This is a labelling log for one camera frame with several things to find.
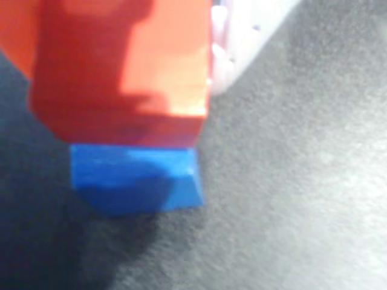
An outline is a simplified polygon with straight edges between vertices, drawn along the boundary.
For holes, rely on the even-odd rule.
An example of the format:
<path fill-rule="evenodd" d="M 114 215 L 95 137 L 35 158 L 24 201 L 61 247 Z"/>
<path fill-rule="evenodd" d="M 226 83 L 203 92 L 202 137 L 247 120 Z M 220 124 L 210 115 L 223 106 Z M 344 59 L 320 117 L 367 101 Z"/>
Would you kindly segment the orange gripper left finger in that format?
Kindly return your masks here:
<path fill-rule="evenodd" d="M 27 79 L 33 76 L 39 2 L 1 0 L 1 52 Z"/>

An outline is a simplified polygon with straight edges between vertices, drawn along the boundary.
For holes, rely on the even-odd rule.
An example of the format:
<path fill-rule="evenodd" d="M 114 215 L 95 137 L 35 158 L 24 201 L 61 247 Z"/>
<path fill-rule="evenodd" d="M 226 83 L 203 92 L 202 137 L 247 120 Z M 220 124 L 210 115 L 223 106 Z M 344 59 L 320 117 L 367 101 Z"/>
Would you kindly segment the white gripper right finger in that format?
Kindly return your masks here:
<path fill-rule="evenodd" d="M 299 4 L 298 0 L 219 1 L 211 7 L 212 96 L 225 93 L 242 76 Z"/>

